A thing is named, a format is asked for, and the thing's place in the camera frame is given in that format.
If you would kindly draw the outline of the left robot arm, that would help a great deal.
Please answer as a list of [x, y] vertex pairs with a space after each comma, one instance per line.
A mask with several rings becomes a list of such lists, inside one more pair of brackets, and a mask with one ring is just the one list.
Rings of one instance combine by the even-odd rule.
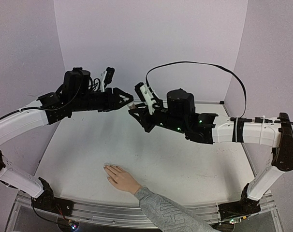
[[[74, 112], [110, 112], [132, 103], [131, 94], [117, 87], [108, 87], [114, 73], [114, 68], [106, 68], [96, 86], [89, 71], [81, 67], [67, 71], [63, 84], [55, 92], [42, 95], [30, 104], [0, 117], [0, 146], [35, 128], [70, 118]], [[42, 178], [15, 168], [1, 150], [0, 181], [38, 198], [39, 205], [46, 211], [53, 211], [57, 207], [49, 184]]]

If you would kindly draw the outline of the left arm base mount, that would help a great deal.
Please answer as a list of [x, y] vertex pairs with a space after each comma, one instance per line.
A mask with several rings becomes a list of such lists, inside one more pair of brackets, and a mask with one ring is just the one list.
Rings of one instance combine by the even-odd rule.
[[36, 209], [69, 217], [73, 211], [73, 201], [54, 196], [53, 191], [44, 190], [37, 198], [32, 198], [32, 205]]

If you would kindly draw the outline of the person's hand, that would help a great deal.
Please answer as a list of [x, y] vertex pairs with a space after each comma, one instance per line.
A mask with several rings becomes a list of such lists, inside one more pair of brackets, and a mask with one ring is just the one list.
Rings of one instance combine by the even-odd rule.
[[142, 185], [140, 185], [129, 172], [121, 167], [105, 165], [103, 168], [108, 175], [108, 181], [116, 189], [134, 195], [142, 188]]

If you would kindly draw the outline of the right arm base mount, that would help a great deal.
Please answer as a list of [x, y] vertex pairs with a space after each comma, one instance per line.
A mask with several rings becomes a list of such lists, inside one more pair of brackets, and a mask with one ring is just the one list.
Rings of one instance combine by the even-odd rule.
[[219, 204], [220, 221], [247, 217], [261, 211], [259, 201], [242, 197], [239, 201]]

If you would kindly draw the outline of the grey sleeved forearm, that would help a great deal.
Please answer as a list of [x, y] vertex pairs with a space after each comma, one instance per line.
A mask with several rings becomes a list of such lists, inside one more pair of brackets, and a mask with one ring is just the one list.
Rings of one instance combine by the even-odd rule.
[[178, 203], [153, 193], [147, 187], [134, 195], [142, 212], [162, 232], [215, 232], [207, 222]]

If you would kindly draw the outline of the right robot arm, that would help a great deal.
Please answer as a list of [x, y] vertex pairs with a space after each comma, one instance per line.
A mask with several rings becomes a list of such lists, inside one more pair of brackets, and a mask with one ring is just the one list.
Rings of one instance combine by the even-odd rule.
[[242, 203], [258, 202], [278, 178], [293, 170], [293, 122], [286, 113], [274, 118], [196, 113], [193, 95], [182, 89], [167, 93], [166, 106], [146, 86], [136, 88], [136, 92], [142, 102], [129, 103], [129, 114], [145, 132], [158, 126], [199, 144], [242, 143], [272, 148], [272, 158], [265, 168], [245, 186]]

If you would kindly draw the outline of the green nail polish bottle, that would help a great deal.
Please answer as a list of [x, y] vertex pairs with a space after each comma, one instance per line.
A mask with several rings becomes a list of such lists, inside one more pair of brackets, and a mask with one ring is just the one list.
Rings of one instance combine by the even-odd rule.
[[133, 102], [128, 104], [129, 109], [136, 109], [136, 106]]

